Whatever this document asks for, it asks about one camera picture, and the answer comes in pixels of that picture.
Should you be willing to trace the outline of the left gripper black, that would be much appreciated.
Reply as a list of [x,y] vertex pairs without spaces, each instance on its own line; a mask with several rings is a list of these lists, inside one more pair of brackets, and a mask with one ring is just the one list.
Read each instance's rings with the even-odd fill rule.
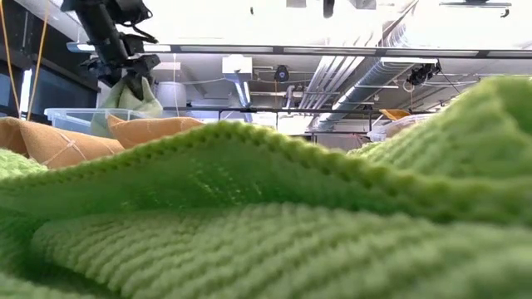
[[154,37],[138,35],[118,35],[89,42],[89,45],[95,47],[96,57],[85,60],[81,67],[109,85],[116,84],[125,71],[126,85],[137,99],[143,100],[142,77],[150,78],[151,70],[160,64],[160,58],[156,54],[135,57],[136,54],[145,52],[144,42],[155,45],[159,43]]

